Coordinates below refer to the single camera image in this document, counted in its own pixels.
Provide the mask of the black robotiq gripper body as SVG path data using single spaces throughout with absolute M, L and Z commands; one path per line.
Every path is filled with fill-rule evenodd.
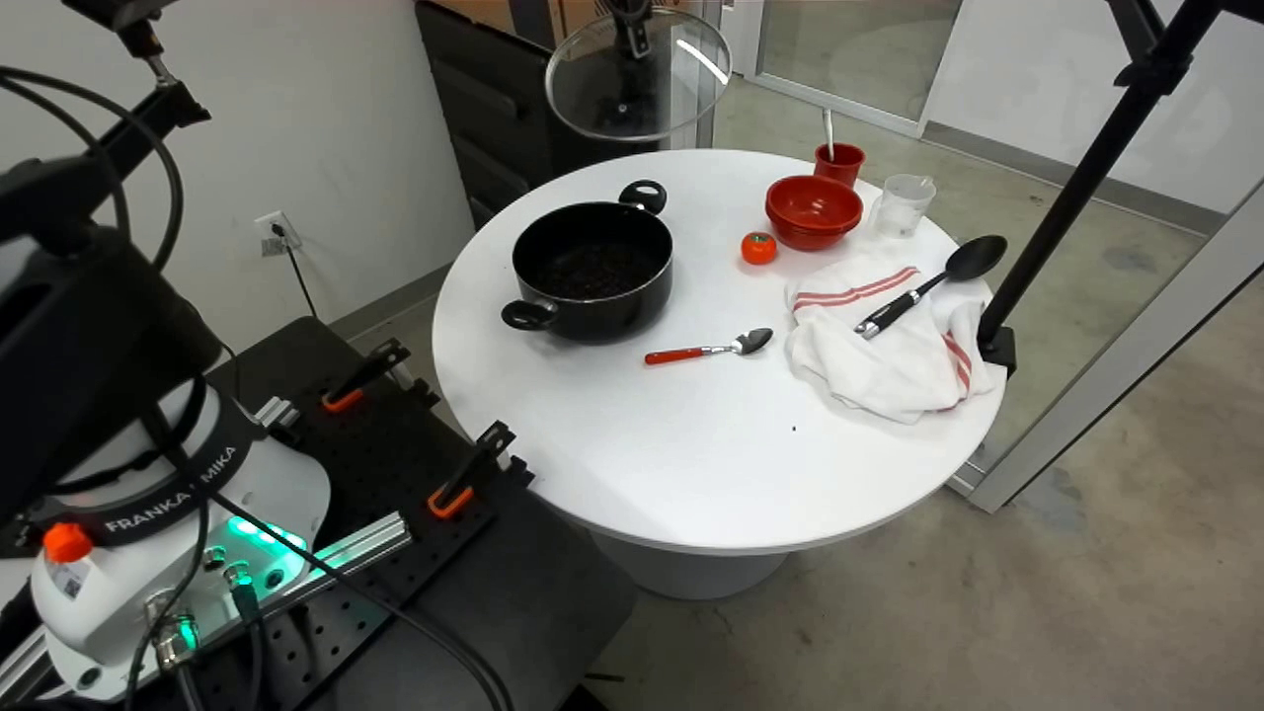
M 617 24 L 617 48 L 627 61 L 647 61 L 654 54 L 654 41 L 647 41 L 654 0 L 604 0 L 604 3 Z

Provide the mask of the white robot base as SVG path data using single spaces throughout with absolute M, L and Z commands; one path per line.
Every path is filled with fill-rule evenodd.
M 122 702 L 307 572 L 334 473 L 281 440 L 296 408 L 245 410 L 215 385 L 173 389 L 91 449 L 40 504 L 19 636 L 73 695 Z

